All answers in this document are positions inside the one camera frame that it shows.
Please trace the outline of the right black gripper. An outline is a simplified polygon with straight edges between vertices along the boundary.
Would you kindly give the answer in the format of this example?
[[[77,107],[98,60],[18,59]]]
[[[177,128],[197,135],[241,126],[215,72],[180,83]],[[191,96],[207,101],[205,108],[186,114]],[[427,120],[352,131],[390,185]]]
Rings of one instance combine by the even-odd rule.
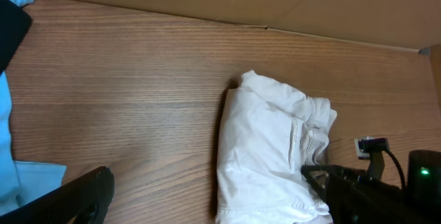
[[[306,182],[329,206],[334,223],[412,223],[413,210],[405,203],[406,191],[377,179],[366,179],[362,170],[303,165]],[[312,172],[322,172],[327,182],[319,183]]]

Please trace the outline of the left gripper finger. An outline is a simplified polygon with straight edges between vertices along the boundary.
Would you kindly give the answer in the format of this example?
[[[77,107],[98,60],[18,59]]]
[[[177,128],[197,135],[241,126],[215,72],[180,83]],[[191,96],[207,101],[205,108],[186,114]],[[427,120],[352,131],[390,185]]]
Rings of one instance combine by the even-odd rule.
[[[2,223],[102,224],[114,196],[114,175],[101,166],[9,212]]]

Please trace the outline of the beige shorts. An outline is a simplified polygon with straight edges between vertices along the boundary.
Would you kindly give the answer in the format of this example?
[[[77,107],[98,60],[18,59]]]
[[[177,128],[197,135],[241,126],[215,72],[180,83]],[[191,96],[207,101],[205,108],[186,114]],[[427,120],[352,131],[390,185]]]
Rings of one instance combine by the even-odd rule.
[[[331,223],[300,169],[324,161],[336,117],[329,99],[244,73],[220,122],[216,222]]]

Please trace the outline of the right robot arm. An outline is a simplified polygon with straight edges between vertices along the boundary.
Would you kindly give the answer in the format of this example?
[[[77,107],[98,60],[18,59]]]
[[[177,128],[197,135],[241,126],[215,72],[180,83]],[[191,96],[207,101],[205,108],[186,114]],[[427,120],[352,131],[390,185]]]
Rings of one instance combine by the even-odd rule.
[[[304,165],[301,173],[328,205],[334,223],[440,222],[440,153],[409,153],[404,189],[339,165]]]

